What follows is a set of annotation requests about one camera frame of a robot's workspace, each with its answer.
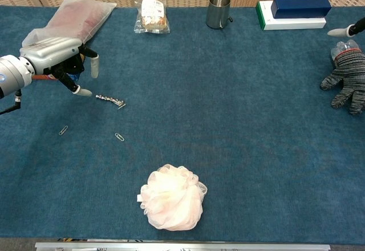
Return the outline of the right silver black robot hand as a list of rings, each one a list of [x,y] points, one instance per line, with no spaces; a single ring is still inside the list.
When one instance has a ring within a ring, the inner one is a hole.
[[[364,22],[365,18],[362,18],[358,20],[356,23],[350,24],[346,28],[332,29],[327,33],[327,35],[332,37],[353,37],[356,34],[364,31]]]

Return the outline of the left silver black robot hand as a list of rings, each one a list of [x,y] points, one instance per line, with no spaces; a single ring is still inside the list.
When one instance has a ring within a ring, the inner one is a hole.
[[[99,55],[78,38],[53,37],[24,46],[20,56],[27,59],[37,75],[52,75],[73,94],[91,96],[92,92],[77,85],[71,75],[84,71],[82,57],[91,59],[91,76],[99,75]]]

